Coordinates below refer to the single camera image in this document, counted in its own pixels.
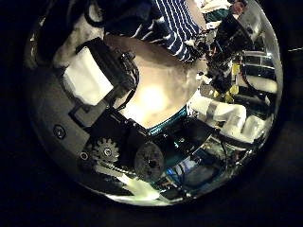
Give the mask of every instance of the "black gear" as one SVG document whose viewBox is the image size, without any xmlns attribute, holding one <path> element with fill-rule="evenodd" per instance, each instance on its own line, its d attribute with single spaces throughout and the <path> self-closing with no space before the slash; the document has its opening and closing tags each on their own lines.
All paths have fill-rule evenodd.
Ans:
<svg viewBox="0 0 303 227">
<path fill-rule="evenodd" d="M 101 138 L 97 140 L 92 156 L 97 161 L 114 163 L 118 160 L 118 151 L 119 148 L 116 147 L 116 143 L 112 139 Z"/>
</svg>

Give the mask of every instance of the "person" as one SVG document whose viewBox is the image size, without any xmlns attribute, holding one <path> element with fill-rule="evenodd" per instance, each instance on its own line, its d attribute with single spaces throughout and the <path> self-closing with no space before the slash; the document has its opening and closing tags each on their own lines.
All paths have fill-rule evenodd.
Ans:
<svg viewBox="0 0 303 227">
<path fill-rule="evenodd" d="M 206 29 L 216 28 L 229 13 L 238 18 L 245 10 L 246 0 L 194 0 L 204 15 Z"/>
</svg>

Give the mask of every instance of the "screw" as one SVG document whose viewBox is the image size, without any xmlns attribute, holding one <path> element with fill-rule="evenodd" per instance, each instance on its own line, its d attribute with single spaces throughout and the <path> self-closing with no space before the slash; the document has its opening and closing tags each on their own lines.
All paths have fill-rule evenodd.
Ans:
<svg viewBox="0 0 303 227">
<path fill-rule="evenodd" d="M 55 125 L 53 132 L 56 137 L 61 140 L 66 136 L 65 129 L 61 125 Z"/>
<path fill-rule="evenodd" d="M 103 152 L 106 156 L 111 156 L 112 155 L 112 151 L 109 148 L 106 148 Z"/>
<path fill-rule="evenodd" d="M 80 154 L 80 157 L 81 157 L 81 159 L 84 160 L 84 161 L 88 159 L 88 155 L 87 155 L 87 153 L 85 153 L 85 152 L 82 152 L 82 153 Z"/>
</svg>

